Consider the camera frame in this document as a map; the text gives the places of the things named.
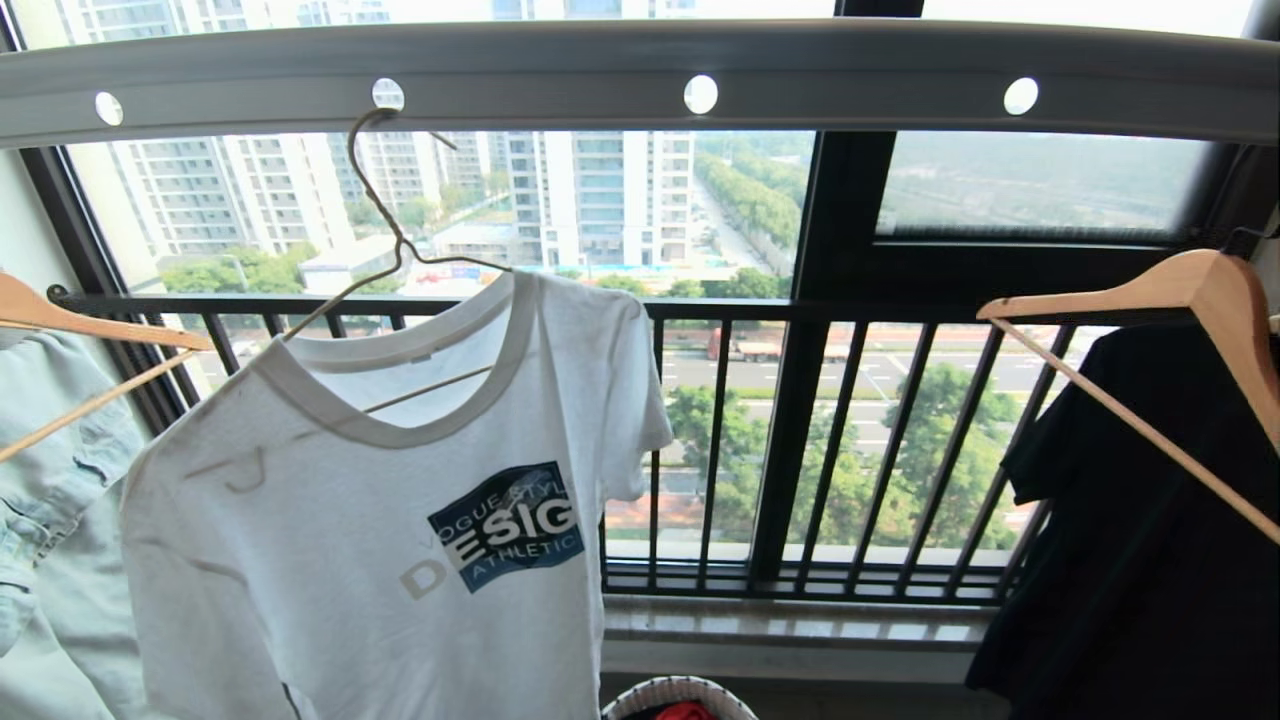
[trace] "black t-shirt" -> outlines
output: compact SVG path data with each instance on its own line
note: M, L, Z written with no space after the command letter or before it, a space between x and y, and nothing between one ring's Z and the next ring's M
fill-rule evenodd
M1277 516L1280 459L1201 325L1116 331L1080 370ZM966 685L1015 719L1280 717L1275 543L1075 386L1004 465L1052 511Z

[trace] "truck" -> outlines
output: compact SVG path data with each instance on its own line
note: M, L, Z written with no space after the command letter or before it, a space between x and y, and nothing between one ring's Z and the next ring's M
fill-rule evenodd
M719 360L721 329L712 331L707 340L707 359ZM730 341L730 360L745 363L777 363L782 357L782 343L771 341ZM841 345L827 345L822 352L823 363L844 363L849 360L849 348Z

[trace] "red cloth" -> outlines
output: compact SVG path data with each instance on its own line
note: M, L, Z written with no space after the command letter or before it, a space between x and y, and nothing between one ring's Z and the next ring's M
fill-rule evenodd
M716 716L700 702L677 702L653 720L716 720Z

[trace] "window sill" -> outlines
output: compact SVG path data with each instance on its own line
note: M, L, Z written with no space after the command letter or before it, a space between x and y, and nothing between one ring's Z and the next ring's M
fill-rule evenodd
M960 684L992 610L607 596L602 669Z

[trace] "white t-shirt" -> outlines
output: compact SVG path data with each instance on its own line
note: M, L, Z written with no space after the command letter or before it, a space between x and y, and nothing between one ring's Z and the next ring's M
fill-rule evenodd
M599 717L596 524L671 442L649 327L626 293L513 273L397 333L273 341L129 475L152 702L201 720Z

